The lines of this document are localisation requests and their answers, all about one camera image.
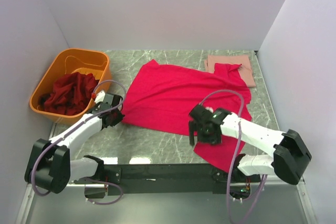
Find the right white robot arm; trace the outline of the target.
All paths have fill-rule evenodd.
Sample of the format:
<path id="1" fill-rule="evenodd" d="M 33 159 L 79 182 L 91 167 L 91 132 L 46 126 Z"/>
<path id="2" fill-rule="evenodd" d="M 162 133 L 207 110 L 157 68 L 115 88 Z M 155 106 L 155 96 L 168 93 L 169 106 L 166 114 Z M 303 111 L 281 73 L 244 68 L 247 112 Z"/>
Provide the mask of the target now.
<path id="1" fill-rule="evenodd" d="M 189 115 L 191 146 L 204 144 L 218 148 L 230 137 L 264 152 L 255 156 L 230 154 L 229 162 L 238 174 L 274 175 L 287 184 L 297 185 L 312 159 L 300 134 L 294 130 L 271 130 L 225 109 L 211 112 L 202 105 L 195 106 Z"/>

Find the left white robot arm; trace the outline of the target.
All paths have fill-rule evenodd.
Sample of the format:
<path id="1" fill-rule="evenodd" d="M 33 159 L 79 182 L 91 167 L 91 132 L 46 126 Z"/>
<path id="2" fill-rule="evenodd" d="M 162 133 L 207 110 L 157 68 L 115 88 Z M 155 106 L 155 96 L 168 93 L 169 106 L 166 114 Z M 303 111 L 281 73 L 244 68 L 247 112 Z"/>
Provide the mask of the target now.
<path id="1" fill-rule="evenodd" d="M 31 149 L 25 182 L 44 189 L 47 195 L 60 193 L 74 180 L 104 178 L 102 159 L 91 155 L 74 161 L 71 158 L 90 137 L 123 120 L 122 102 L 122 96 L 101 91 L 95 105 L 78 122 L 49 140 L 37 140 Z"/>

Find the bright pink t shirt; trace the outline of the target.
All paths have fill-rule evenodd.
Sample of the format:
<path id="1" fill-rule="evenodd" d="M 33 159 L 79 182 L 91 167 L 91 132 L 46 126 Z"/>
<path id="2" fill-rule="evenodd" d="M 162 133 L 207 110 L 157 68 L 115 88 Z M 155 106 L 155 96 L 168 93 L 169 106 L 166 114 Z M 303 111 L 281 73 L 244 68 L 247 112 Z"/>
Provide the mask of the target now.
<path id="1" fill-rule="evenodd" d="M 240 98 L 251 101 L 251 92 L 239 74 L 239 65 L 215 65 L 214 73 L 176 65 L 144 64 L 133 80 L 123 103 L 123 122 L 151 130 L 188 135 L 189 113 L 211 95 L 205 106 L 238 113 Z"/>

